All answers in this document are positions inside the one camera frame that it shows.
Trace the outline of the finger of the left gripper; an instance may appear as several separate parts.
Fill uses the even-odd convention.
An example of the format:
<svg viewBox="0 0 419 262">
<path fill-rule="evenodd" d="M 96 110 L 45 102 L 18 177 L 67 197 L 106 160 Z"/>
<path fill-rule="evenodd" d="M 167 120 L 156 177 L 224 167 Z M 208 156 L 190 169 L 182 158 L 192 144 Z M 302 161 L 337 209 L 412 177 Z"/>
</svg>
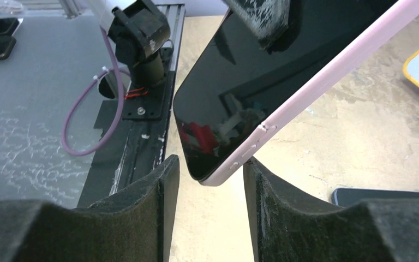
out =
<svg viewBox="0 0 419 262">
<path fill-rule="evenodd" d="M 248 27 L 263 49 L 289 28 L 290 0 L 223 0 Z"/>
</svg>

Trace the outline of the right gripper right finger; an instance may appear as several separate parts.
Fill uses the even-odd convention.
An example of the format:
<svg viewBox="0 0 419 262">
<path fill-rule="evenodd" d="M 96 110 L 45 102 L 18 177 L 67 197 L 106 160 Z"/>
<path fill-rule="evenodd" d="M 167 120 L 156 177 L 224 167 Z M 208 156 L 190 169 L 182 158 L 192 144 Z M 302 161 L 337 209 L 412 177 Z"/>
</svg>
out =
<svg viewBox="0 0 419 262">
<path fill-rule="evenodd" d="M 419 261 L 419 198 L 340 207 L 255 158 L 243 180 L 255 261 Z"/>
</svg>

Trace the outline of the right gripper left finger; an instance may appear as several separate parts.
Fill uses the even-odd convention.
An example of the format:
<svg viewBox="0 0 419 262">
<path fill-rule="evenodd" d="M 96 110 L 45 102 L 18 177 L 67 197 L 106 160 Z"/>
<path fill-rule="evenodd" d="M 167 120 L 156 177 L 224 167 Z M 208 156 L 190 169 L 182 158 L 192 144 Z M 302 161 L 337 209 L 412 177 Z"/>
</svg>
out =
<svg viewBox="0 0 419 262">
<path fill-rule="evenodd" d="M 87 208 L 0 200 L 0 261 L 168 261 L 178 188 L 173 154 Z"/>
</svg>

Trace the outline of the black phone blue frame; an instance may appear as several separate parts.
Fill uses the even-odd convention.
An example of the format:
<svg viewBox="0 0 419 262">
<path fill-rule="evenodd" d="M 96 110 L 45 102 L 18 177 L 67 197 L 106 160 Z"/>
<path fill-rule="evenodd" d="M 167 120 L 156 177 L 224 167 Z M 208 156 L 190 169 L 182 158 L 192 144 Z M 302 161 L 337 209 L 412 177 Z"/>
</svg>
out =
<svg viewBox="0 0 419 262">
<path fill-rule="evenodd" d="M 331 202 L 340 207 L 352 206 L 364 199 L 419 199 L 419 192 L 362 188 L 337 188 Z"/>
</svg>

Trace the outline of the pink cased phone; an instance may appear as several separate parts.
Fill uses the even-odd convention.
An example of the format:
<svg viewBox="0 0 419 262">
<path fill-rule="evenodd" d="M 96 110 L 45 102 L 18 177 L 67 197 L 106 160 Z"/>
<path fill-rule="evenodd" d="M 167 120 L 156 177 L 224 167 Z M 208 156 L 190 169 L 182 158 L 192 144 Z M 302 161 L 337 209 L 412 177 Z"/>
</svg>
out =
<svg viewBox="0 0 419 262">
<path fill-rule="evenodd" d="M 291 1 L 289 28 L 265 50 L 229 11 L 173 100 L 188 171 L 204 186 L 223 184 L 418 16 L 419 0 Z"/>
</svg>

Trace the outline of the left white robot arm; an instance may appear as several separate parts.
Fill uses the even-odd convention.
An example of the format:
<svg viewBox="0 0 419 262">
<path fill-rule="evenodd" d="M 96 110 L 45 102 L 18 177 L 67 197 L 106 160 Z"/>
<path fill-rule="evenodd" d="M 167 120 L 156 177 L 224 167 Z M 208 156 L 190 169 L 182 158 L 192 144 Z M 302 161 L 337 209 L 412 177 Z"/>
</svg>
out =
<svg viewBox="0 0 419 262">
<path fill-rule="evenodd" d="M 289 27 L 291 1 L 226 1 L 256 37 L 261 49 L 270 48 Z M 168 41 L 166 16 L 152 1 L 88 1 L 105 38 L 116 44 L 116 59 L 131 72 L 153 60 Z"/>
</svg>

